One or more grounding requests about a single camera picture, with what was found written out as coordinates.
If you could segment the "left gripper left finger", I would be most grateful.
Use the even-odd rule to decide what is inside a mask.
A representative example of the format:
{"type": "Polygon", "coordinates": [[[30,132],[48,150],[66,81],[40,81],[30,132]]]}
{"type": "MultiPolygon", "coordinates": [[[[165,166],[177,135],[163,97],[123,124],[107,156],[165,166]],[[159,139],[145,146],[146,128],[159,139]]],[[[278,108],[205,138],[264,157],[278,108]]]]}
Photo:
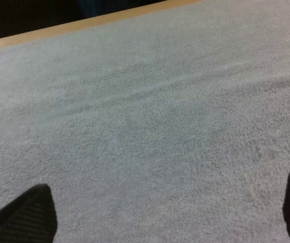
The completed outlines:
{"type": "Polygon", "coordinates": [[[0,209],[0,242],[53,242],[58,228],[48,184],[36,184],[0,209]]]}

